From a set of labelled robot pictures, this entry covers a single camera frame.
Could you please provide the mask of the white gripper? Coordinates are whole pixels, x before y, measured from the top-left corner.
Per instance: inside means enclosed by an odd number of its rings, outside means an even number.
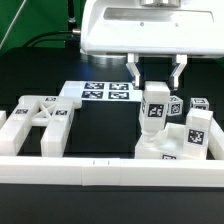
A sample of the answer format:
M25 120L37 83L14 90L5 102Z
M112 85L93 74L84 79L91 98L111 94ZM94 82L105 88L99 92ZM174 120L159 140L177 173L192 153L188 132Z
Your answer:
M144 88L138 55L176 55L169 86L177 90L187 56L224 56L224 0L87 0L81 27L87 54L127 54L135 89Z

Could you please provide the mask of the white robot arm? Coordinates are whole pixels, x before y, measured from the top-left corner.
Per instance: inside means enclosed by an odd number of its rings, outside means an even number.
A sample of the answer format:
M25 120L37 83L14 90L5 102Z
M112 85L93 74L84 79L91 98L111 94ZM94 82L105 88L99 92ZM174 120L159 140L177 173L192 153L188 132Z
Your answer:
M170 85L176 89L189 57L224 57L224 0L87 0L81 49L126 54L135 87L140 57L171 57Z

